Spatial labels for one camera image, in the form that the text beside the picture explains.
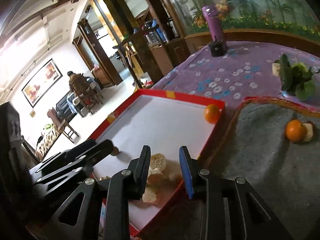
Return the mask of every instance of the gray mat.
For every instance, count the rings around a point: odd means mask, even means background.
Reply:
[[[273,104],[248,104],[236,129],[209,169],[227,179],[244,177],[295,240],[304,239],[320,216],[320,141],[293,144],[284,137],[292,119],[305,117]],[[143,239],[199,239],[201,204],[182,201],[162,216]]]

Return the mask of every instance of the orange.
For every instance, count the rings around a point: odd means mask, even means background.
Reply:
[[[208,105],[204,109],[204,118],[209,123],[216,123],[219,118],[219,107],[216,105]]]
[[[288,122],[285,128],[285,135],[292,142],[302,141],[306,133],[306,127],[297,119]]]

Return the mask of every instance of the silver bolt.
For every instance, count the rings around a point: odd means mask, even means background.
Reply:
[[[77,172],[81,171],[82,169],[83,169],[83,167],[76,168],[76,169],[74,169],[74,172],[77,173]]]
[[[86,185],[92,185],[94,183],[94,179],[90,178],[90,179],[86,179],[84,182]]]
[[[128,175],[131,174],[131,171],[129,171],[129,170],[123,170],[123,171],[121,171],[121,174],[122,174],[123,176],[128,176]]]
[[[206,175],[209,175],[209,173],[210,173],[210,171],[208,171],[208,170],[206,170],[206,169],[200,170],[200,174],[201,174],[201,175],[206,176]]]
[[[244,184],[245,183],[245,179],[244,178],[236,178],[236,182],[239,183],[239,184]]]

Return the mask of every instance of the picture frame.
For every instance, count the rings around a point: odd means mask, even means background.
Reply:
[[[60,78],[62,73],[53,59],[50,59],[33,75],[21,92],[33,108]]]

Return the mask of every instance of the purple thermos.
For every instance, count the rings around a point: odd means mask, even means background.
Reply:
[[[202,7],[202,13],[208,23],[213,41],[222,41],[223,49],[227,51],[227,43],[224,39],[222,26],[218,18],[218,12],[214,4]]]

